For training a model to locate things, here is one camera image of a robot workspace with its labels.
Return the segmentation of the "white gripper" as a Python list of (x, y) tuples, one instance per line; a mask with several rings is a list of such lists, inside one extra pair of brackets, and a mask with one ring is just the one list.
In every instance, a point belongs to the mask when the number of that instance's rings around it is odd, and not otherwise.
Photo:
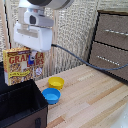
[(34, 64), (38, 52), (47, 52), (51, 48), (52, 30), (49, 28), (23, 26), (16, 23), (14, 26), (14, 41), (33, 49), (29, 55), (28, 64)]

